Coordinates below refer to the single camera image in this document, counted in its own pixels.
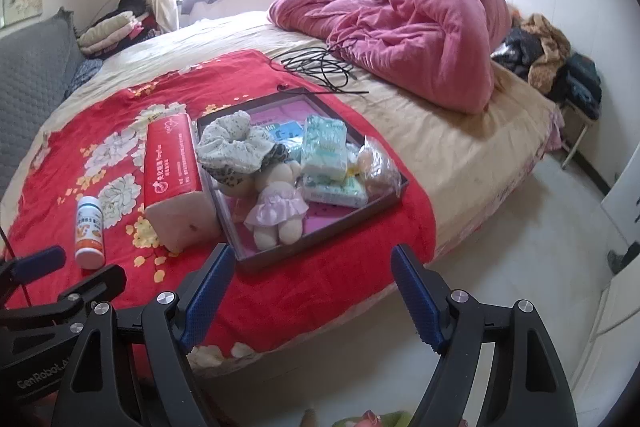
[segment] white bottle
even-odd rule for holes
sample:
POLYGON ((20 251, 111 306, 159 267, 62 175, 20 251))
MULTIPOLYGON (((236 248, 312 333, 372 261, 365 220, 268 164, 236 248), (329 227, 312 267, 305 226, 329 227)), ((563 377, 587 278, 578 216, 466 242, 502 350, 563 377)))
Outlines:
POLYGON ((76 214, 76 263, 85 270, 104 266, 102 208, 98 198, 85 196, 76 214))

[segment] stool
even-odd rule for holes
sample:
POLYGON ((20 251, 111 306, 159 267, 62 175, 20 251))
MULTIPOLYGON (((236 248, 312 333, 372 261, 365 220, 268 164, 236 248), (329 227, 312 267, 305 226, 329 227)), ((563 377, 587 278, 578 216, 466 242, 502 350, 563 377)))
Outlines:
POLYGON ((578 116, 578 118, 582 122, 582 129, 580 130, 580 134, 578 134, 578 138, 572 147, 569 147, 569 145, 564 141, 564 139, 562 140, 562 149, 568 152, 566 158, 564 159, 560 167, 562 170, 566 169, 566 166, 569 165, 569 162, 572 160, 572 158, 574 157, 575 153, 578 150, 578 146, 580 145, 582 138, 584 138, 584 135, 587 134, 587 131, 589 130, 589 128, 594 123, 596 123, 595 120, 591 120, 591 118, 585 115, 573 102, 569 102, 568 100, 564 102, 564 105, 561 108, 563 118, 565 118, 566 110, 568 108, 570 108, 578 116))

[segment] red tissue package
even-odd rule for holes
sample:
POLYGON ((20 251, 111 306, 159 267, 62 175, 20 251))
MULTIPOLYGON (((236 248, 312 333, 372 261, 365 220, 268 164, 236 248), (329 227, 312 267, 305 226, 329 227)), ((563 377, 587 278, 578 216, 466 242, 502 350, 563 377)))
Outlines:
POLYGON ((176 114, 149 124, 145 217, 169 251, 182 251, 220 235, 204 175, 196 162, 189 115, 176 114))

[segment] black cable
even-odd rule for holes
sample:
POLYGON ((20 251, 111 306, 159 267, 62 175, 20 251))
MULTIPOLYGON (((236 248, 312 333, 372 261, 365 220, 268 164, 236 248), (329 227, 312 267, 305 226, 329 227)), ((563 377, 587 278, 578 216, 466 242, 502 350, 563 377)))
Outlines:
POLYGON ((369 94, 369 91, 351 91, 344 88, 349 84, 349 79, 356 80, 356 76, 352 73, 353 64, 335 57, 334 53, 343 49, 342 44, 346 41, 353 39, 345 39, 340 42, 336 42, 329 48, 323 48, 322 46, 312 46, 309 48, 302 48, 299 50, 293 50, 276 55, 269 60, 269 65, 274 60, 277 60, 285 70, 291 73, 304 74, 310 76, 316 80, 321 86, 324 86, 329 92, 335 94, 369 94), (329 80, 328 74, 341 73, 344 77, 344 82, 336 85, 329 80))
MULTIPOLYGON (((2 240, 4 241, 4 244, 6 245, 6 249, 8 250, 9 254, 11 254, 11 258, 15 259, 14 249, 11 248, 11 243, 9 243, 9 240, 6 238, 6 235, 4 234, 4 230, 2 229, 2 227, 0 227, 0 236, 2 236, 2 240)), ((31 305, 32 305, 31 298, 27 293, 27 287, 24 284, 21 284, 20 287, 22 288, 22 293, 24 293, 24 299, 27 301, 27 306, 31 308, 31 305)))

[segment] red floral cloth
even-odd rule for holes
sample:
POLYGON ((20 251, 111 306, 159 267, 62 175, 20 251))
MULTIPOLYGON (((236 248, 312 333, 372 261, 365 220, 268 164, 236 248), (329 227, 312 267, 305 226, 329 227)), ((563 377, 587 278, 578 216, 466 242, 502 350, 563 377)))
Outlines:
MULTIPOLYGON (((175 289, 187 272, 198 269, 213 245, 169 254, 143 217, 140 158, 146 124, 184 111, 182 104, 196 120, 273 93, 278 84, 318 90, 275 64, 271 67, 265 55, 242 51, 120 90, 53 133, 50 152, 26 179, 10 230, 18 253, 59 244, 67 254, 63 269, 28 286, 34 304, 55 301, 62 290, 87 275, 73 258, 76 198, 81 194, 105 198, 107 263, 120 264, 127 273, 126 290, 114 300, 116 308, 146 303, 160 291, 175 289)), ((385 143, 361 115, 334 96, 323 100, 361 133, 385 143)), ((241 344, 258 353, 270 351, 389 286, 393 245, 408 243, 423 263, 433 258, 435 222, 429 199, 400 159, 392 156, 410 179, 402 203, 270 269, 253 275, 238 272, 204 345, 218 346, 224 357, 241 344)), ((24 305, 20 292, 10 304, 24 305)))

